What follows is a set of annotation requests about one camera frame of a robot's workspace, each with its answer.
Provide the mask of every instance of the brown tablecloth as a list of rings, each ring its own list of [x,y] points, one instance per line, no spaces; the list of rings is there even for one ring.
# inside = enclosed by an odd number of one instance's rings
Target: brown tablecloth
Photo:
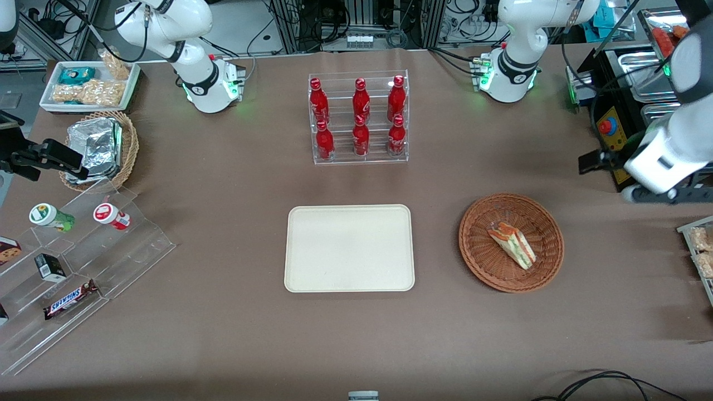
[[[20,375],[0,378],[0,390],[20,391],[3,400],[344,400],[366,389],[384,401],[529,400],[598,368],[713,397],[712,309],[675,232],[712,209],[626,204],[607,173],[578,175],[577,157],[597,141],[586,113],[567,109],[559,49],[515,104],[474,93],[426,51],[258,65],[245,101],[215,115],[186,101],[169,65],[143,66],[126,186],[179,246]],[[411,160],[315,167],[307,74],[400,68],[411,77]],[[62,138],[78,119],[40,111],[31,137]],[[463,212],[498,191],[536,199],[562,229],[564,265],[542,290],[492,290],[461,259]],[[75,194],[55,172],[15,178],[2,234],[26,230],[34,204]],[[411,209],[414,288],[287,292],[289,211],[369,203]],[[640,397],[633,385],[590,386],[579,400]]]

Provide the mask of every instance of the sandwich slice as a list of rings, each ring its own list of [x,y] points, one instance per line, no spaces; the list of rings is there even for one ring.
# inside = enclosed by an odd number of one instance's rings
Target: sandwich slice
[[[493,224],[488,234],[497,242],[520,267],[527,270],[537,260],[533,249],[525,239],[525,235],[517,228],[503,223]]]

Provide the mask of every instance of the coca-cola bottle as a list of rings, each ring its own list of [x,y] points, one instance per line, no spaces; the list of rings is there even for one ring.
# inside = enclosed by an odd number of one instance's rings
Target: coca-cola bottle
[[[327,129],[325,120],[317,121],[317,152],[322,160],[331,161],[334,159],[334,137]]]
[[[352,98],[354,115],[363,116],[364,120],[369,122],[369,94],[366,92],[366,80],[364,78],[357,78],[354,85],[356,86],[356,91]]]
[[[366,156],[369,152],[369,129],[366,127],[364,116],[354,116],[354,153],[357,156]]]
[[[404,141],[406,140],[406,129],[404,129],[404,116],[396,114],[394,116],[394,126],[389,130],[389,142],[386,150],[391,157],[400,156],[404,152]]]
[[[394,86],[391,87],[391,92],[389,92],[389,109],[386,112],[386,118],[393,122],[396,114],[404,112],[404,104],[406,104],[404,76],[397,75],[394,77]]]
[[[312,88],[309,92],[309,104],[312,107],[314,118],[329,123],[329,104],[327,103],[327,94],[322,90],[322,82],[319,81],[319,78],[312,78],[309,80],[309,87]]]

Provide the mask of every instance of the snack package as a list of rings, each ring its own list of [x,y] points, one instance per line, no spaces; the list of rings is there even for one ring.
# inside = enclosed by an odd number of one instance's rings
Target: snack package
[[[118,55],[119,51],[116,50],[116,47],[112,46],[111,51]],[[111,76],[114,77],[114,79],[117,79],[119,81],[126,81],[129,79],[129,68],[126,66],[126,63],[123,61],[117,59],[112,53],[109,53],[106,49],[101,49],[98,51],[99,52],[99,57],[101,57],[101,61],[104,62],[104,65],[106,68],[108,68],[109,72],[111,73]]]
[[[99,81],[91,79],[84,85],[80,101],[84,104],[98,104],[107,107],[119,106],[126,90],[126,82]]]
[[[20,244],[10,238],[0,237],[0,266],[9,262],[22,252]]]
[[[702,252],[698,255],[694,255],[693,259],[698,264],[698,268],[701,269],[701,273],[705,278],[713,278],[713,255],[708,252]]]
[[[693,248],[696,248],[696,250],[713,250],[713,247],[711,247],[708,242],[708,234],[706,233],[705,228],[693,227],[688,232],[688,236],[691,238]]]
[[[64,85],[81,85],[94,78],[96,70],[91,67],[66,68],[59,75],[59,83]]]
[[[517,228],[501,221],[491,225],[488,234],[523,269],[529,269],[537,260],[525,235]]]
[[[84,87],[82,85],[55,85],[52,90],[52,100],[57,103],[80,101]]]

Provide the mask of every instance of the snickers bar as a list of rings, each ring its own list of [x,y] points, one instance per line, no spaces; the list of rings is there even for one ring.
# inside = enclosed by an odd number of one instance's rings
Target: snickers bar
[[[67,310],[84,299],[87,295],[97,291],[98,288],[94,285],[94,280],[89,280],[88,283],[82,284],[81,287],[65,295],[62,299],[55,302],[49,308],[44,308],[45,320],[50,320],[59,315],[62,311]]]

